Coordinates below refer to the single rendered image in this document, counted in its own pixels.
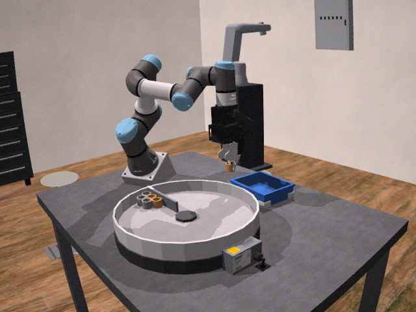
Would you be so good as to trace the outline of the blue open-top crate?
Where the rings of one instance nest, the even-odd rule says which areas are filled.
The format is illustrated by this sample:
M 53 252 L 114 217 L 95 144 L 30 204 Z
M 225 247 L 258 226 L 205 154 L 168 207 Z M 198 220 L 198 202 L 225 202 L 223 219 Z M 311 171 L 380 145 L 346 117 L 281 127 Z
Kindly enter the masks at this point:
M 232 179 L 231 184 L 252 193 L 264 209 L 294 197 L 294 183 L 262 171 Z

